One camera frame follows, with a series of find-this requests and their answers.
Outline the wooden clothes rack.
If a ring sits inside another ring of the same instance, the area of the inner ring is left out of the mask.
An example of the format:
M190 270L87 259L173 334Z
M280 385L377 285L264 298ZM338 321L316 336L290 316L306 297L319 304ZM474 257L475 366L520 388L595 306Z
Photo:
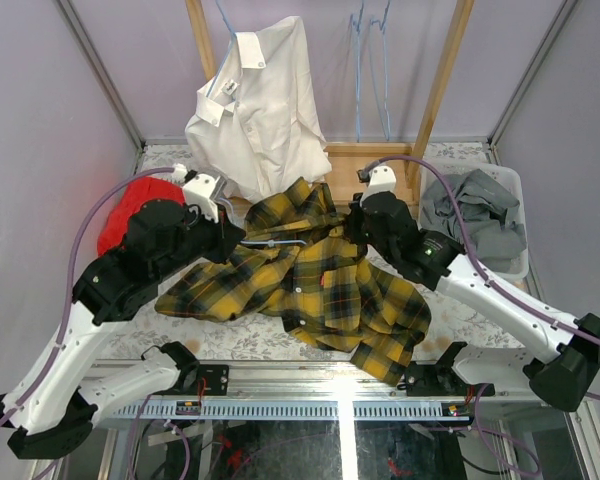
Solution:
M200 1L193 0L186 0L185 6L205 79L211 80L216 74L218 66L204 8ZM346 205L352 195L358 191L358 180L353 174L346 172L347 168L360 167L364 161L374 160L381 155L410 154L416 158L424 157L473 6L474 3L470 0L458 0L455 4L414 143L331 142L327 145L326 152L332 161L333 171L326 176L326 182L329 184L334 201L338 206Z

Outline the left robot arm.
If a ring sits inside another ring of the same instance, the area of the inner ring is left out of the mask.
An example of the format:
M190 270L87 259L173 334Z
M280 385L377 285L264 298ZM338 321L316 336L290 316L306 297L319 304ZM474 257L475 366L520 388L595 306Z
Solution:
M170 342L135 366L86 381L94 360L159 285L194 261L225 262L245 237L226 217L206 219L170 200L144 204L128 220L122 243L91 262L72 289L66 326L19 385L0 395L0 427L20 460L57 460L73 452L103 420L155 393L188 394L199 362Z

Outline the white shirt on left hanger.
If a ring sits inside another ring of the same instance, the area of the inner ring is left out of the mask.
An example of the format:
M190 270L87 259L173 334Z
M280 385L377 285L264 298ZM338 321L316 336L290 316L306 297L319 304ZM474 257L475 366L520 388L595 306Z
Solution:
M251 203L329 173L302 19L237 33L184 133L195 166L219 171L230 195Z

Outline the yellow plaid shirt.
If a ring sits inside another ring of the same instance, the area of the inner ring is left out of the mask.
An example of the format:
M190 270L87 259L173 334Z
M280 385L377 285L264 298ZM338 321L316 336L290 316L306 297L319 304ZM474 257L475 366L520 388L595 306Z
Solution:
M157 313L224 323L248 314L281 319L320 350L350 354L358 369L390 386L425 339L431 312L406 280L373 265L344 236L345 216L327 184L296 180L251 206L247 240L304 240L273 248L238 245L222 264L193 266L155 303Z

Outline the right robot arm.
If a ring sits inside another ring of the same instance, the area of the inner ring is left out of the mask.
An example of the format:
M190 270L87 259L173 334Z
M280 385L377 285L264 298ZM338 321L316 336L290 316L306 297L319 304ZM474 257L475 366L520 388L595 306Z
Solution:
M529 388L544 403L574 412L600 370L600 317L581 318L552 308L502 280L464 248L418 228L393 193L357 193L345 234L373 247L405 280L472 308L521 343L489 353L464 346L436 369L438 387L458 394L470 384Z

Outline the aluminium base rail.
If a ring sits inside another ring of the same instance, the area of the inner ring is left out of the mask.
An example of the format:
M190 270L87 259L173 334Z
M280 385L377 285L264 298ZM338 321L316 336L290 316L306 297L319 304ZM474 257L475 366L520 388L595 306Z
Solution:
M226 393L154 396L145 419L164 420L397 420L466 422L451 416L463 394L416 396L391 388L346 362L231 361Z

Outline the blue wire hanger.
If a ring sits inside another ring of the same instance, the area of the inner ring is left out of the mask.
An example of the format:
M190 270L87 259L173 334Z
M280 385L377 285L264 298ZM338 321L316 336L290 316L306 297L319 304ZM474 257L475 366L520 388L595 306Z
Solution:
M392 1L387 0L383 15L381 18L376 18L372 16L369 20L370 29L376 28L380 35L380 42L382 50L380 53L375 53L373 50L373 41L369 41L369 63L371 68L371 82L372 82L372 90L374 94L374 99L376 103L376 107L379 114L380 125L382 129L382 134L384 139L389 142L391 139L391 113L389 109L389 98L390 98L390 88L389 88L389 55L388 55L388 42L387 42L387 29L388 29L388 20L389 14L391 10ZM382 67L382 82L379 82L377 73L378 70L375 68L375 61L381 61Z

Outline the red cloth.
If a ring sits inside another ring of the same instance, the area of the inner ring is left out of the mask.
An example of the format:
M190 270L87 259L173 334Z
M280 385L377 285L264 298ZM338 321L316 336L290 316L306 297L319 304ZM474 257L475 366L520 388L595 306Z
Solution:
M143 177L133 181L110 212L97 241L97 254L104 255L118 246L128 229L130 217L152 200L170 200L182 204L185 200L182 189L166 180Z

